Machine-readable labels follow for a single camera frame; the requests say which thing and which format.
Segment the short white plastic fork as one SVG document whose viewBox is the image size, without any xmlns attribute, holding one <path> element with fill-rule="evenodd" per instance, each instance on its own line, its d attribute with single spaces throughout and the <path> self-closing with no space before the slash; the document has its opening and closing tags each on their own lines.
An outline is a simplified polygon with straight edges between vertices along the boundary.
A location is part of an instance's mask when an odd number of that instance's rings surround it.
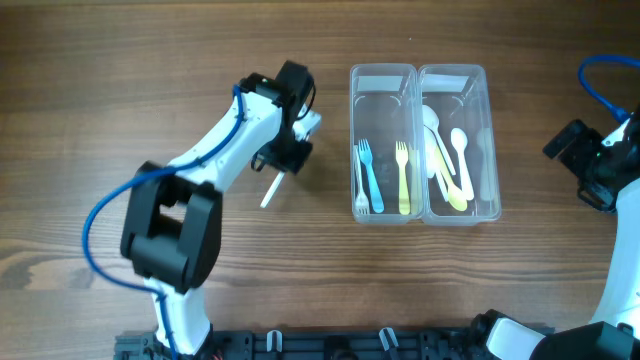
<svg viewBox="0 0 640 360">
<path fill-rule="evenodd" d="M 356 211 L 360 215 L 368 215 L 369 200 L 366 194 L 364 193 L 364 189 L 363 189 L 361 164 L 360 164 L 359 151 L 358 151 L 357 145 L 354 146 L 354 164 L 355 164 L 356 180 L 358 185 L 356 199 L 355 199 Z"/>
</svg>

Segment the yellow plastic fork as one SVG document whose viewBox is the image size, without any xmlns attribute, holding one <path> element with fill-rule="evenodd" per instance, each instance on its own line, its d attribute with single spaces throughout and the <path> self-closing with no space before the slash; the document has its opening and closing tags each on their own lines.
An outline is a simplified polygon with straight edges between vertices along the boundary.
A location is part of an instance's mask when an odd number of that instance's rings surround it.
<svg viewBox="0 0 640 360">
<path fill-rule="evenodd" d="M 401 215 L 408 215 L 411 211 L 411 206 L 406 174 L 406 165 L 408 163 L 408 147 L 405 142 L 396 142 L 395 159 L 398 165 L 399 174 L 398 209 Z"/>
</svg>

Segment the long white plastic fork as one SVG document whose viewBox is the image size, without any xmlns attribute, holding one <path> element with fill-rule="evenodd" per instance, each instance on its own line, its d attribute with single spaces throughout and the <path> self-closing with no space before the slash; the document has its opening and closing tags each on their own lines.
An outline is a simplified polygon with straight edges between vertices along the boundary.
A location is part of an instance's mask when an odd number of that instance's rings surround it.
<svg viewBox="0 0 640 360">
<path fill-rule="evenodd" d="M 261 208 L 267 208 L 268 207 L 268 205 L 270 204 L 270 202 L 273 199 L 274 195 L 276 194 L 278 188 L 280 187 L 285 175 L 286 175 L 285 172 L 279 172 L 277 174 L 276 178 L 274 179 L 274 181 L 271 183 L 269 189 L 267 190 L 262 202 L 260 203 L 260 207 Z"/>
</svg>

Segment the clear plastic container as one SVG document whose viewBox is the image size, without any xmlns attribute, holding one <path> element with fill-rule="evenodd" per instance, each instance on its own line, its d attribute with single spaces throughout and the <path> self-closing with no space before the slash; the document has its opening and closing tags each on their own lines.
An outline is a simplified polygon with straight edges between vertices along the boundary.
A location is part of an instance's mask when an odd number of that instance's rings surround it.
<svg viewBox="0 0 640 360">
<path fill-rule="evenodd" d="M 427 152 L 425 223 L 473 226 L 502 214 L 484 69 L 473 64 L 419 70 Z"/>
<path fill-rule="evenodd" d="M 420 91 L 416 69 L 409 64 L 357 64 L 350 72 L 350 151 L 352 211 L 360 224 L 396 225 L 419 219 L 426 209 L 424 141 L 418 111 Z M 373 154 L 373 169 L 385 210 L 375 213 L 365 166 L 360 160 L 364 193 L 369 214 L 356 211 L 357 180 L 354 146 L 367 139 Z M 411 211 L 401 215 L 398 209 L 398 165 L 396 142 L 408 147 L 406 165 Z"/>
</svg>

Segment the thick white plastic spoon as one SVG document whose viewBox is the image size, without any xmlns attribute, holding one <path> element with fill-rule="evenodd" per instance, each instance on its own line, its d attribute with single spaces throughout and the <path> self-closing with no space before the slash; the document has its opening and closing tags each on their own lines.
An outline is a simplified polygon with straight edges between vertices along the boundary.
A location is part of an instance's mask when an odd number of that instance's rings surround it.
<svg viewBox="0 0 640 360">
<path fill-rule="evenodd" d="M 464 192 L 466 200 L 471 201 L 474 199 L 475 194 L 465 156 L 468 138 L 461 128 L 453 128 L 451 130 L 450 139 L 452 146 L 457 152 L 461 190 Z"/>
</svg>

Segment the yellow plastic spoon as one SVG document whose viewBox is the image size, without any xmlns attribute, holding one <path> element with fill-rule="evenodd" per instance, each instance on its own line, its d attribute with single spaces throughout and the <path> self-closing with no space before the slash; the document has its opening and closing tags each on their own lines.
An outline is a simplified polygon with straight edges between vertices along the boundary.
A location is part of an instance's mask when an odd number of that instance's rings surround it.
<svg viewBox="0 0 640 360">
<path fill-rule="evenodd" d="M 459 187 L 455 185 L 438 146 L 434 148 L 434 159 L 437 165 L 436 175 L 444 181 L 446 187 L 447 202 L 456 211 L 466 211 L 468 203 L 465 194 Z"/>
</svg>

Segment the light blue plastic fork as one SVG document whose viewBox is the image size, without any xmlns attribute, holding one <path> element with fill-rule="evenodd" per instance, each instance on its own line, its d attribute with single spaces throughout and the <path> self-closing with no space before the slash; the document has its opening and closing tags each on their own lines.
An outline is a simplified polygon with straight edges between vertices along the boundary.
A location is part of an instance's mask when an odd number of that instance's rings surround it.
<svg viewBox="0 0 640 360">
<path fill-rule="evenodd" d="M 360 160 L 365 166 L 367 172 L 367 180 L 369 183 L 369 192 L 371 196 L 371 206 L 375 213 L 382 213 L 385 210 L 384 202 L 373 169 L 373 154 L 367 139 L 361 139 L 358 141 L 358 150 Z"/>
</svg>

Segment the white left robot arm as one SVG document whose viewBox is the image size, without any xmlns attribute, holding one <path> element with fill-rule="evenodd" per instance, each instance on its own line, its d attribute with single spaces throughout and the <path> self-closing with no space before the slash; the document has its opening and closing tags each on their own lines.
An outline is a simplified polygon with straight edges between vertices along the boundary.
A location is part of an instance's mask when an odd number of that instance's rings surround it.
<svg viewBox="0 0 640 360">
<path fill-rule="evenodd" d="M 221 249 L 223 195 L 245 166 L 296 174 L 321 117 L 314 79 L 287 62 L 275 78 L 253 73 L 232 90 L 222 119 L 190 150 L 142 165 L 130 192 L 120 251 L 151 293 L 157 329 L 142 335 L 141 359 L 218 358 L 201 286 Z"/>
</svg>

